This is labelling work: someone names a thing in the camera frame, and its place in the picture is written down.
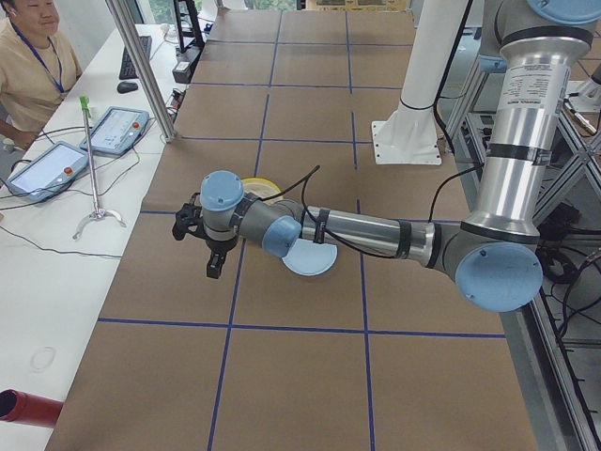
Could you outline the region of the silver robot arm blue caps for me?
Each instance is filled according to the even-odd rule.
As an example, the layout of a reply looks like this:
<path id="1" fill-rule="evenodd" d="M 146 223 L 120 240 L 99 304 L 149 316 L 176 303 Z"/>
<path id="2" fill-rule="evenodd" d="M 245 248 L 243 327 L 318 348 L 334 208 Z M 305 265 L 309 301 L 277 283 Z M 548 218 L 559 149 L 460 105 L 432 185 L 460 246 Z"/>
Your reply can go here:
<path id="1" fill-rule="evenodd" d="M 239 238 L 277 257 L 304 239 L 418 261 L 447 274 L 486 310 L 529 303 L 543 282 L 534 207 L 571 69 L 590 51 L 599 17 L 596 1 L 485 3 L 480 66 L 502 70 L 504 78 L 474 208 L 459 225 L 413 225 L 291 200 L 268 204 L 246 192 L 239 176 L 220 170 L 205 176 L 177 213 L 173 236 L 206 242 L 212 278 Z"/>

